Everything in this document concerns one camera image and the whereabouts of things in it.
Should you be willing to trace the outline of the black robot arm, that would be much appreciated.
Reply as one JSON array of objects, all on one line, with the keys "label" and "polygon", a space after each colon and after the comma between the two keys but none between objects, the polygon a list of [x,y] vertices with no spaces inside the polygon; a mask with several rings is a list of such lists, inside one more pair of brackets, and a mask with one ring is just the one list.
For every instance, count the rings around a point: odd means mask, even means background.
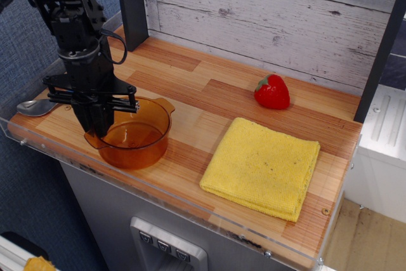
[{"label": "black robot arm", "polygon": [[[1,8],[12,1],[1,0]],[[65,73],[43,78],[49,100],[70,105],[83,130],[103,138],[116,112],[139,109],[136,88],[114,74],[115,65],[125,60],[112,59],[108,38],[123,38],[104,29],[103,6],[96,0],[28,1],[55,37],[65,67]]]}]

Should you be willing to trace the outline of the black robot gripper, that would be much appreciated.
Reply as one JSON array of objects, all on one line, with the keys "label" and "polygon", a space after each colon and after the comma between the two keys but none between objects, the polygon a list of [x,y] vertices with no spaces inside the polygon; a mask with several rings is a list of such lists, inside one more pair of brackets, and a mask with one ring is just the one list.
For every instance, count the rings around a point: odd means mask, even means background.
[{"label": "black robot gripper", "polygon": [[46,76],[43,83],[56,102],[70,103],[73,97],[84,100],[72,101],[71,106],[85,133],[92,131],[103,138],[114,123],[114,110],[132,113],[139,110],[136,88],[115,76],[114,66],[120,62],[113,61],[108,47],[59,50],[58,55],[66,73]]}]

